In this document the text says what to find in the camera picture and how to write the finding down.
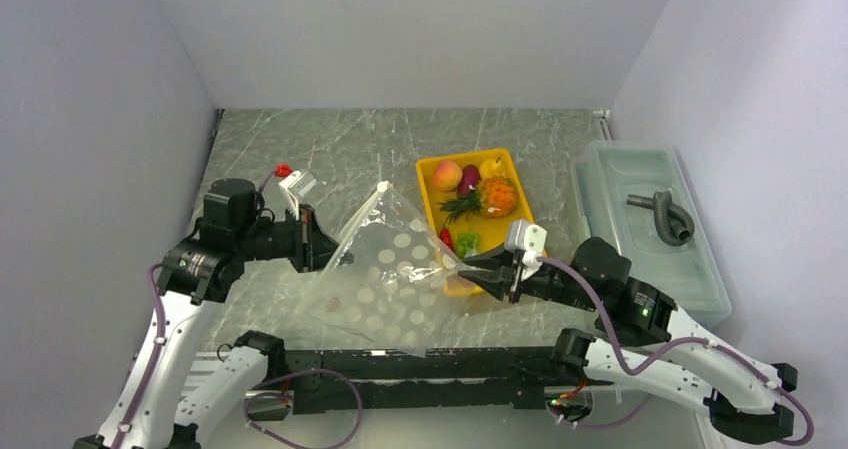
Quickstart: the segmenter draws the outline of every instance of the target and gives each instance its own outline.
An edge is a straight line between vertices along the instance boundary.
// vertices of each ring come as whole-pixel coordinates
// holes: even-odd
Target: container lid
[[[670,147],[594,141],[575,163],[573,176],[589,234],[630,259],[632,277],[670,295],[707,327],[730,315],[724,283]],[[626,204],[629,194],[652,197],[667,190],[695,221],[694,236],[679,247],[659,239],[651,210]]]

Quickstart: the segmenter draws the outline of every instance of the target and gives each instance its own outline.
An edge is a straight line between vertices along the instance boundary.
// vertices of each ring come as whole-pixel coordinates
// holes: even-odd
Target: clear plastic bag
[[[467,305],[444,291],[449,281],[456,286],[458,264],[415,206],[381,182],[342,229],[338,250],[298,313],[378,347],[423,356],[445,318]],[[473,286],[466,287],[470,294]]]

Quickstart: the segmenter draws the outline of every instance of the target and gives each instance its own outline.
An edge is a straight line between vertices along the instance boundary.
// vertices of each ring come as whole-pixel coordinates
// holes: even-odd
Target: white plastic part
[[[292,193],[292,191],[289,190],[289,187],[294,181],[292,176],[295,174],[298,174],[298,171],[292,172],[288,177],[278,182],[277,186],[279,186],[280,192],[283,193],[283,201],[286,203],[286,209],[292,213],[296,220],[300,220],[300,201]]]
[[[665,354],[665,359],[678,363],[700,376],[716,388],[736,409],[748,414],[772,414],[772,407],[780,401],[777,391],[766,387],[748,369],[723,352],[715,350],[722,345],[730,348],[736,354],[744,357],[771,382],[777,385],[781,380],[777,369],[769,364],[759,362],[735,349],[730,344],[704,329],[695,322],[686,311],[678,307],[671,314],[667,331],[672,340],[679,337],[701,337],[710,341],[709,345],[683,344]],[[662,344],[647,346],[646,349],[655,351]]]
[[[542,267],[542,263],[539,262],[539,256],[541,254],[536,251],[527,251],[521,257],[521,263],[524,264],[524,271],[521,273],[521,279],[526,281],[530,278],[536,271]]]
[[[206,447],[212,431],[244,395],[265,379],[268,358],[250,347],[234,348],[208,379],[180,402],[174,422],[197,424],[196,440]]]
[[[522,251],[542,252],[548,231],[527,219],[519,219],[509,226],[504,248],[507,250],[521,249]]]
[[[114,447],[115,436],[121,428],[129,426],[121,445],[123,448],[166,447],[174,432],[174,413],[180,401],[183,386],[201,341],[206,337],[212,321],[216,319],[221,304],[204,301],[199,306],[191,304],[191,298],[175,292],[162,296],[165,308],[165,345],[159,357],[150,383],[147,386],[135,416],[127,424],[121,420],[130,399],[141,382],[147,361],[153,352],[156,336],[156,314],[153,314],[147,336],[141,346],[138,359],[133,365],[118,403],[98,434],[103,436],[106,447]]]
[[[624,351],[630,367],[637,366],[646,356]],[[638,376],[627,375],[618,365],[612,346],[604,340],[595,340],[586,352],[588,365],[586,377],[599,381],[610,381],[626,387],[668,399],[698,414],[709,415],[704,398],[712,395],[712,386],[677,364],[656,361]],[[616,403],[621,403],[620,390],[616,391]]]

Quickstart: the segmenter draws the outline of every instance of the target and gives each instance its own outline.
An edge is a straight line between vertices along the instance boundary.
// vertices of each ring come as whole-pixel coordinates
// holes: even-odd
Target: gray marble table
[[[203,194],[224,177],[260,180],[278,163],[308,168],[326,185],[304,202],[335,236],[377,182],[389,180],[422,210],[415,174],[418,159],[505,147],[514,159],[537,223],[548,230],[549,255],[568,259],[570,165],[601,137],[590,111],[510,109],[233,110],[224,113],[203,182]],[[282,210],[269,186],[267,204]],[[249,329],[283,337],[290,349],[372,348],[363,338],[326,329],[314,318],[293,320],[314,274],[297,274],[287,261],[249,263],[204,346],[214,350]],[[447,318],[436,347],[552,344],[566,326],[588,329],[582,311],[524,298],[509,306],[477,296]]]

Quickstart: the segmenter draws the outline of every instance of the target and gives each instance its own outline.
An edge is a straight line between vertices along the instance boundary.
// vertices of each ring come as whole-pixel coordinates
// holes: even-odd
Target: peach
[[[430,182],[436,189],[449,192],[455,190],[461,180],[462,168],[457,163],[445,159],[436,167]]]

